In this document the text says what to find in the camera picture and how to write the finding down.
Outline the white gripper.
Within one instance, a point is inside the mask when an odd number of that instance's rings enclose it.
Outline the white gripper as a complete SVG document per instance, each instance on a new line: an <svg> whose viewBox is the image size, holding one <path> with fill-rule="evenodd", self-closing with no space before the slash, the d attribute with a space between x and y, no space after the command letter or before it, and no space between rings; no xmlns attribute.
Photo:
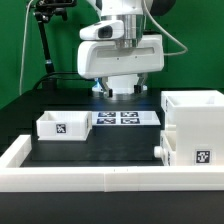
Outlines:
<svg viewBox="0 0 224 224"><path fill-rule="evenodd" d="M115 41L84 41L78 48L78 74L85 79L100 78L100 86L108 98L112 97L112 90L107 77L138 74L134 92L141 93L146 73L161 71L163 67L161 35L144 35L133 48L118 48Z"/></svg>

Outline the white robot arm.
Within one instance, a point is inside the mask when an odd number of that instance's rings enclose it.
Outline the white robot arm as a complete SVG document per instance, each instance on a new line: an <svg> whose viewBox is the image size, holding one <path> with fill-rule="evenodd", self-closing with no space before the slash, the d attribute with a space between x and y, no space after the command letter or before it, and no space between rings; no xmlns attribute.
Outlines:
<svg viewBox="0 0 224 224"><path fill-rule="evenodd" d="M166 14L176 0L87 0L100 21L80 30L78 74L96 81L95 97L142 95L150 72L164 67L162 36L144 28L146 14Z"/></svg>

